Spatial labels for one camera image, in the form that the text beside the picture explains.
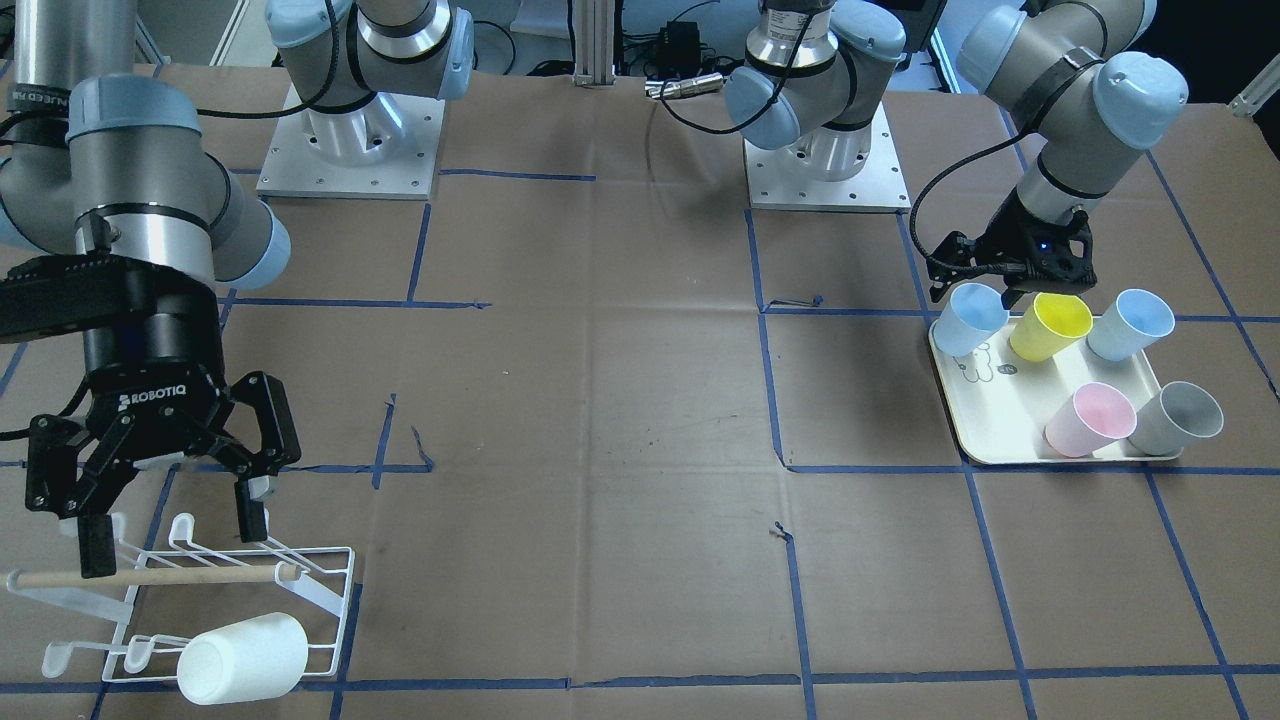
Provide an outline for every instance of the cup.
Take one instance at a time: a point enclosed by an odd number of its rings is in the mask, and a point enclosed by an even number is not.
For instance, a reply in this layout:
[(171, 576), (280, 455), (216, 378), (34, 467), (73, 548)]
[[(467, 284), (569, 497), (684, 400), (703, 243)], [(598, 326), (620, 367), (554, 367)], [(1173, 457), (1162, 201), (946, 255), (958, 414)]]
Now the cup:
[(1083, 457), (1129, 437), (1137, 421), (1123, 392), (1106, 383), (1085, 383), (1044, 425), (1044, 439), (1066, 457)]
[(1116, 296), (1085, 342), (1103, 360), (1120, 361), (1174, 332), (1174, 311), (1157, 295), (1129, 288)]
[(1222, 406), (1204, 388), (1183, 380), (1166, 384), (1138, 411), (1129, 442), (1147, 455), (1176, 455), (1222, 432)]
[(1009, 345), (1023, 360), (1043, 363), (1073, 342), (1089, 334), (1093, 314), (1083, 300), (1074, 295), (1042, 292), (1032, 301), (1032, 309), (1023, 315)]
[(1009, 322), (1009, 310), (1000, 292), (982, 283), (964, 283), (951, 291), (942, 316), (933, 323), (933, 345), (952, 357), (969, 355), (1000, 332)]
[(196, 705), (280, 697), (302, 679), (307, 633), (271, 612), (201, 633), (178, 656), (178, 689)]

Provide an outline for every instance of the blue cup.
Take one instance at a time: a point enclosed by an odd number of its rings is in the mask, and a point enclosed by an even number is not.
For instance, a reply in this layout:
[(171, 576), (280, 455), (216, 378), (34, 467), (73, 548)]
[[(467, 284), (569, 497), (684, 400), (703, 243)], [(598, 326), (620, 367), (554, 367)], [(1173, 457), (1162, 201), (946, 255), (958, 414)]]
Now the blue cup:
[(1116, 296), (1089, 332), (1089, 350), (1119, 363), (1174, 332), (1174, 311), (1158, 296), (1130, 288)]
[(1009, 323), (1000, 292), (982, 283), (964, 283), (951, 291), (942, 316), (933, 323), (933, 345), (952, 357), (969, 355)]

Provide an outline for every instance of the tray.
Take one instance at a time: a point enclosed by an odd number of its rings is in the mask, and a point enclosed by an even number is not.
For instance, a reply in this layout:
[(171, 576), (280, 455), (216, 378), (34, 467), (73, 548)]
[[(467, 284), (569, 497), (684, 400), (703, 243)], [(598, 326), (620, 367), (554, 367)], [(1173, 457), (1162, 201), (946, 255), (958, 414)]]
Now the tray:
[(974, 462), (1079, 464), (1172, 460), (1178, 455), (1147, 455), (1126, 439), (1114, 442), (1084, 457), (1064, 457), (1044, 439), (1044, 424), (1078, 387), (1107, 383), (1140, 410), (1160, 391), (1160, 382), (1144, 352), (1111, 363), (1076, 342), (1043, 363), (1028, 363), (1009, 347), (1009, 334), (1019, 318), (970, 355), (952, 357), (933, 345), (929, 351), (942, 384), (960, 447)]

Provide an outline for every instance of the table surface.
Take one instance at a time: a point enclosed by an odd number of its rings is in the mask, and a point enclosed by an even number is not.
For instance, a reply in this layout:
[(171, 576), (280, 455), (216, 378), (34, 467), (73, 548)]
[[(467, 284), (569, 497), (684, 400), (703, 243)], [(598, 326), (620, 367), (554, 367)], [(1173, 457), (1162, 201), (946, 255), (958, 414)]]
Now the table surface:
[[(159, 77), (242, 110), (288, 85)], [(721, 102), (678, 108), (722, 124)], [(979, 96), (884, 106), (913, 197), (1010, 136)], [(252, 192), (273, 124), (204, 126)], [(1036, 151), (940, 186), (923, 242), (980, 232)], [(1085, 300), (1165, 297), (1156, 375), (1226, 414), (1149, 466), (970, 464), (906, 218), (749, 210), (741, 140), (678, 126), (639, 82), (477, 76), (439, 167), (429, 204), (271, 200), (293, 260), (221, 301), (228, 377), (279, 377), (303, 445), (273, 534), (358, 556), (339, 676), (220, 708), (104, 694), (96, 653), (46, 682), (45, 643), (106, 624), (3, 594), (0, 715), (1280, 716), (1280, 164), (1248, 120), (1188, 108), (1092, 220)], [(76, 387), (79, 340), (0, 347), (0, 425), (23, 427)], [(0, 565), (74, 568), (22, 506), (24, 452), (0, 446)], [(230, 484), (152, 470), (118, 509), (134, 542), (188, 511), (236, 547)], [(159, 588), (134, 628), (189, 635), (278, 600)]]

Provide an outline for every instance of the wooden rod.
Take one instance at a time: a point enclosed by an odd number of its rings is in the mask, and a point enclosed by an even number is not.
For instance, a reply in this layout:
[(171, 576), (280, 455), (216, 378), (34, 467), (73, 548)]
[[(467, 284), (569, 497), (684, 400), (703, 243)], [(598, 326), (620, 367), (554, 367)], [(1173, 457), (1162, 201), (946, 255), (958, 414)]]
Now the wooden rod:
[[(302, 569), (282, 564), (280, 579), (297, 580)], [(216, 583), (273, 583), (275, 565), (219, 566), (219, 568), (151, 568), (116, 570), (105, 578), (81, 578), (79, 573), (18, 573), (14, 589), (35, 588), (119, 588), (128, 585), (204, 585)]]

